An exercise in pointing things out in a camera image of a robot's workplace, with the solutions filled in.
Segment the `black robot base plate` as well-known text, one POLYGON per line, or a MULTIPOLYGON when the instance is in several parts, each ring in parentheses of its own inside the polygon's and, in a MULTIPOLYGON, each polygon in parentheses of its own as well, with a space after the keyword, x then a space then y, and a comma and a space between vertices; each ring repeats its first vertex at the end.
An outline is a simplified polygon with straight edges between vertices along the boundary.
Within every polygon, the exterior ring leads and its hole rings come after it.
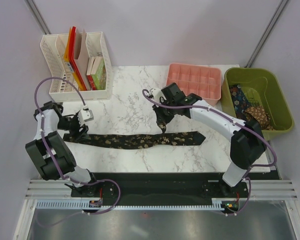
POLYGON ((52 181, 44 199, 99 199, 105 206, 173 207, 211 206, 214 199, 244 199, 248 184, 230 187, 218 172, 132 173, 94 172, 91 186, 52 181))

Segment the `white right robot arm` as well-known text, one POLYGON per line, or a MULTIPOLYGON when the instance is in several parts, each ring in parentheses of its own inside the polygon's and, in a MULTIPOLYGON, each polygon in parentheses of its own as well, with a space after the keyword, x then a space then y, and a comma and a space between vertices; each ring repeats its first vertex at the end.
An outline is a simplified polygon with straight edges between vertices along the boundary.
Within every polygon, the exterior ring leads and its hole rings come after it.
POLYGON ((231 163, 222 176, 219 191, 225 197, 232 196, 237 184, 267 149, 260 124, 232 117, 194 93, 186 95, 176 83, 152 88, 147 96, 154 102, 152 109, 158 125, 166 126, 176 115, 185 116, 207 125, 230 142, 231 163))

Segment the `black gold floral tie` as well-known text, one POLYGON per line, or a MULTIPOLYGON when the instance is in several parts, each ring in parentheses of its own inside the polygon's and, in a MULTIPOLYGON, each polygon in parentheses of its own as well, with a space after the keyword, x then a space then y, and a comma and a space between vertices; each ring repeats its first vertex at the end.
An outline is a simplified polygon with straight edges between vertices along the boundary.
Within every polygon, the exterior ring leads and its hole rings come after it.
POLYGON ((71 142, 107 149, 138 150, 164 146, 200 146, 206 137, 198 131, 172 132, 158 134, 89 134, 89 139, 71 142))

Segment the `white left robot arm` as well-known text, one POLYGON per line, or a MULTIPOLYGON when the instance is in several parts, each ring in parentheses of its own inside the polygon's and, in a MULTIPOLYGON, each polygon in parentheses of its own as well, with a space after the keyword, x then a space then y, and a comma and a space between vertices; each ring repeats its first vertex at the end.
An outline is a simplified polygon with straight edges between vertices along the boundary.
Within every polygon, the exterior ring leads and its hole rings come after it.
POLYGON ((94 119, 92 110, 84 104, 73 115, 63 115, 61 104, 49 101, 34 112, 37 129, 34 139, 25 145, 39 175, 44 180, 68 180, 89 197, 100 191, 98 182, 92 180, 89 170, 77 165, 74 155, 58 133, 68 131, 69 139, 82 141, 89 138, 87 122, 94 119))

